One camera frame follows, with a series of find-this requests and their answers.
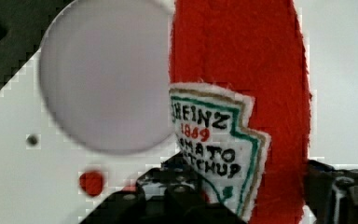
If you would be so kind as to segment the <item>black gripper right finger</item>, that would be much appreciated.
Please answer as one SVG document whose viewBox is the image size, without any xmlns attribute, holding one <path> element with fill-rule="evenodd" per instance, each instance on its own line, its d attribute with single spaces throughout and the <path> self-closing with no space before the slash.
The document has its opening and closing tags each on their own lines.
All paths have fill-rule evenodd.
<svg viewBox="0 0 358 224">
<path fill-rule="evenodd" d="M 304 191 L 315 224 L 358 224 L 358 169 L 308 160 Z"/>
</svg>

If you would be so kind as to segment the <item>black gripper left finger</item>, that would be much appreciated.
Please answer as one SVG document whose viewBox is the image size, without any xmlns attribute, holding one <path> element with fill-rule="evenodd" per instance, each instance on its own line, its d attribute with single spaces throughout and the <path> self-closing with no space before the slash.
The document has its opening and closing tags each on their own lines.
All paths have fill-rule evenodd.
<svg viewBox="0 0 358 224">
<path fill-rule="evenodd" d="M 201 194 L 200 175 L 178 153 L 109 195 L 79 224 L 246 224 Z"/>
</svg>

